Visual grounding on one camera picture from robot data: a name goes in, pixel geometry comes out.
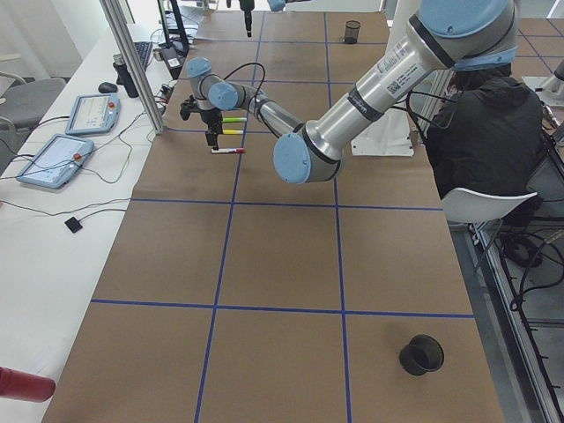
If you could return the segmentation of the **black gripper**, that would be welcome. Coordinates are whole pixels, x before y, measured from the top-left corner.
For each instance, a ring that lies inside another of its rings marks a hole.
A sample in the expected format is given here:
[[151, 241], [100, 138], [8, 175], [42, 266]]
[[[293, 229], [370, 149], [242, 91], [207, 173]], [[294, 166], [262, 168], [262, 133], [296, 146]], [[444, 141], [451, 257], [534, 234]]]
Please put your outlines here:
[[200, 100], [190, 95], [180, 105], [180, 117], [188, 121], [192, 115], [199, 115], [207, 125], [206, 142], [213, 150], [219, 149], [219, 132], [223, 130], [223, 115], [220, 109], [214, 107], [208, 100]]
[[254, 0], [240, 0], [239, 5], [240, 5], [240, 10], [243, 12], [246, 35], [248, 37], [251, 37], [252, 36], [252, 22], [253, 22], [252, 11], [255, 9], [255, 1]]

